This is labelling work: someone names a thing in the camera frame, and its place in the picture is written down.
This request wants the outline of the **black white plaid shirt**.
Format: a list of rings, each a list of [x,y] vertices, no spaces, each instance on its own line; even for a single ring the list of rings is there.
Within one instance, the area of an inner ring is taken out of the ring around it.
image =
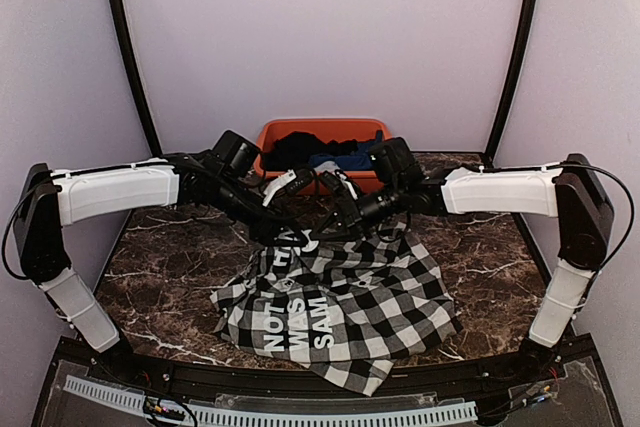
[[[356,242],[265,247],[210,300],[222,340],[367,397],[397,361],[462,329],[439,266],[403,222]]]

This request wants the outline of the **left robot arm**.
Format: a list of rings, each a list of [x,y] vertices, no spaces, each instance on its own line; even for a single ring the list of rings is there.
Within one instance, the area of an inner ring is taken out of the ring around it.
[[[141,374],[140,359],[74,270],[62,235],[65,226],[142,207],[211,206],[249,228],[252,240],[279,242],[296,230],[293,216],[271,207],[256,187],[244,183],[259,148],[227,130],[210,149],[81,170],[33,165],[3,237],[16,243],[20,269],[9,275],[42,291],[120,383]]]

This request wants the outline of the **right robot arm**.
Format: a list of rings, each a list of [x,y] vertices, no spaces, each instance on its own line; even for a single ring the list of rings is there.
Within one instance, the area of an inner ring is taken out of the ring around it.
[[[599,180],[606,170],[591,165],[582,154],[571,154],[562,162],[540,166],[461,166],[426,175],[401,137],[374,145],[369,157],[382,184],[376,192],[356,196],[338,175],[321,174],[335,202],[333,211],[312,230],[312,239],[357,240],[399,213],[518,213],[557,219],[557,266],[530,326],[529,343],[510,360],[517,379],[534,379],[549,363],[546,348],[560,341],[596,277],[618,252],[609,246],[614,208]]]

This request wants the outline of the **blue garment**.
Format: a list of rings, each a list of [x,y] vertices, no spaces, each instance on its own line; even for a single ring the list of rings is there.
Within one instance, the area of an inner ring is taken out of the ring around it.
[[[369,149],[384,140],[382,130],[377,130],[372,139],[345,141],[335,145],[334,152],[319,152],[309,157],[309,164],[316,168],[325,162],[334,162],[343,171],[370,171],[373,169]]]

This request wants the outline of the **black garment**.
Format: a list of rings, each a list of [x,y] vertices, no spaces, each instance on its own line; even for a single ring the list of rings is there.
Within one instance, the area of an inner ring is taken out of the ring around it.
[[[312,133],[295,131],[274,141],[271,149],[262,155],[262,167],[267,171],[286,171],[309,164],[312,154],[334,152],[335,145],[342,142],[324,142]]]

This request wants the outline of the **orange plastic basin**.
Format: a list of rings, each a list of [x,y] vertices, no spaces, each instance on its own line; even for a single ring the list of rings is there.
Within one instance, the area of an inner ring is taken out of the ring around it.
[[[257,176],[273,180],[289,169],[316,168],[331,161],[345,171],[365,192],[381,187],[368,149],[391,138],[386,125],[375,119],[318,118],[280,119],[267,123],[257,146]]]

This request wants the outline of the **black front rail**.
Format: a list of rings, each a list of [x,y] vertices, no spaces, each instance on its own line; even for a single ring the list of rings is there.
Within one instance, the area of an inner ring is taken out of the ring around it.
[[[267,370],[170,361],[140,354],[120,354],[114,360],[80,346],[81,364],[91,376],[167,394],[179,400],[213,400],[221,394],[294,399],[362,399],[362,394],[338,387],[308,370]],[[513,352],[471,361],[426,366],[396,367],[373,395],[434,393],[441,400],[507,398],[521,384],[547,380],[551,370],[562,370],[568,355],[555,349],[544,358],[540,352]]]

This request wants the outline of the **left black frame post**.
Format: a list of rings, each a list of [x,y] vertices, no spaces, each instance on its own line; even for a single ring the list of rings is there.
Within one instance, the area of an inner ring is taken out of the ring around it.
[[[129,30],[124,0],[108,0],[116,39],[120,51],[135,111],[144,134],[149,152],[153,156],[162,154],[162,147],[151,110],[146,98],[142,77],[138,67]]]

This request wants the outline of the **black frame post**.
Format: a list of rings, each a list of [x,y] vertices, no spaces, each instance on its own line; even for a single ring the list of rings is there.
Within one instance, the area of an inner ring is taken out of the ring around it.
[[[142,77],[138,67],[129,30],[124,0],[108,0],[116,39],[120,51],[135,111],[144,134],[149,152],[153,156],[162,154],[162,147],[151,110],[146,98]]]
[[[509,59],[505,80],[496,114],[492,123],[488,141],[484,149],[484,158],[492,163],[498,153],[504,132],[506,130],[509,114],[516,94],[520,79],[525,54],[527,51],[531,27],[537,0],[522,0],[514,42]]]

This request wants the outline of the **right black frame post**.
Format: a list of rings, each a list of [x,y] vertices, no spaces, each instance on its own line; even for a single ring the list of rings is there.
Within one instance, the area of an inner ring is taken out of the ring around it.
[[[496,114],[492,123],[488,141],[484,149],[484,158],[492,163],[498,153],[504,132],[506,130],[509,114],[516,94],[520,79],[525,54],[527,51],[531,27],[537,0],[522,0],[514,42],[509,59],[505,80]]]

